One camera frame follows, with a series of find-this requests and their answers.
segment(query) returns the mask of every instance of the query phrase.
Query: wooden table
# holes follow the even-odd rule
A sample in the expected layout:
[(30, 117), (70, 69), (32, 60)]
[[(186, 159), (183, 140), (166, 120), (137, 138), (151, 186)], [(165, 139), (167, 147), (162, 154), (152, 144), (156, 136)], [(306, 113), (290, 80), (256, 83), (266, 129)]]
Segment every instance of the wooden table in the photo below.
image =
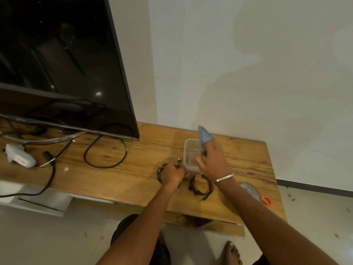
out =
[[(139, 123), (138, 127), (140, 141), (125, 140), (129, 150), (127, 157), (121, 165), (112, 169), (97, 169), (83, 161), (83, 153), (97, 137), (96, 134), (87, 133), (75, 138), (76, 142), (57, 160), (56, 176), (51, 188), (111, 200), (121, 205), (146, 206), (160, 187), (156, 178), (158, 167), (182, 158), (185, 140), (198, 138), (198, 133), (145, 123)], [(4, 128), (5, 123), (2, 123), (1, 130)], [(236, 180), (250, 183), (260, 196), (270, 197), (273, 204), (269, 209), (286, 221), (266, 143), (219, 135), (214, 137), (222, 144)], [(6, 143), (9, 141), (4, 138), (0, 140), (1, 147)], [(66, 143), (28, 145), (27, 149), (38, 163), (42, 164), (43, 151), (50, 151), (55, 155)], [(108, 166), (117, 163), (124, 153), (125, 147), (120, 141), (113, 137), (103, 137), (91, 148), (88, 160), (99, 166)], [(2, 153), (0, 158), (0, 167), (1, 180), (37, 186), (44, 186), (51, 173), (51, 167), (27, 169), (8, 163), (5, 153)], [(200, 203), (202, 196), (194, 196), (193, 192), (188, 190), (187, 179), (183, 180), (179, 190), (172, 196), (167, 208), (176, 218), (191, 216), (217, 220), (217, 223), (243, 224), (235, 209), (217, 187), (203, 203)]]

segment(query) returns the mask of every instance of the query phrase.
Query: television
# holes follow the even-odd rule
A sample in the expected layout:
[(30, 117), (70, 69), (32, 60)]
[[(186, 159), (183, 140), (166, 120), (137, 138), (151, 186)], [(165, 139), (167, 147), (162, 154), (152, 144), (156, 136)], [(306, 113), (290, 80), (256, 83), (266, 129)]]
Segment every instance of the television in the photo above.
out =
[(0, 116), (139, 139), (108, 0), (0, 0)]

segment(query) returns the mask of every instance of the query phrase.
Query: clear plastic box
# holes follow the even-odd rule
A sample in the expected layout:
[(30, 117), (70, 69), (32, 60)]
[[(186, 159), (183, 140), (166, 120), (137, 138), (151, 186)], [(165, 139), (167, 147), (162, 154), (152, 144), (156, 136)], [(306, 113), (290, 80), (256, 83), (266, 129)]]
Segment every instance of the clear plastic box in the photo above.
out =
[(183, 164), (188, 172), (200, 172), (196, 157), (200, 156), (200, 142), (195, 138), (188, 138), (184, 143)]

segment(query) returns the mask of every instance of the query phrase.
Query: beige wall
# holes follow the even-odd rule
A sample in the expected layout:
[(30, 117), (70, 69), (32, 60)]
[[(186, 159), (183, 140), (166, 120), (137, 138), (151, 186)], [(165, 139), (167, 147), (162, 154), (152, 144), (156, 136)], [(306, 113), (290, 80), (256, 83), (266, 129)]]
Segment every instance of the beige wall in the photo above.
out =
[(353, 190), (353, 0), (110, 0), (139, 121), (267, 142)]

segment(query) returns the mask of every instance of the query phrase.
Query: hand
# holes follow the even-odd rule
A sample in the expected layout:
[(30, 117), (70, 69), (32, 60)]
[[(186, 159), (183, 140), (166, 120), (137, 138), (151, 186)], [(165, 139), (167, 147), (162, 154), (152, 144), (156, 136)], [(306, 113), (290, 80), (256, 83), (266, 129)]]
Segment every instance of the hand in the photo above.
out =
[(221, 144), (216, 140), (207, 141), (204, 145), (207, 157), (196, 157), (198, 167), (210, 181), (215, 182), (219, 178), (223, 178), (231, 174), (231, 169), (224, 156)]
[(185, 175), (185, 167), (179, 162), (168, 163), (162, 171), (162, 186), (179, 186)]

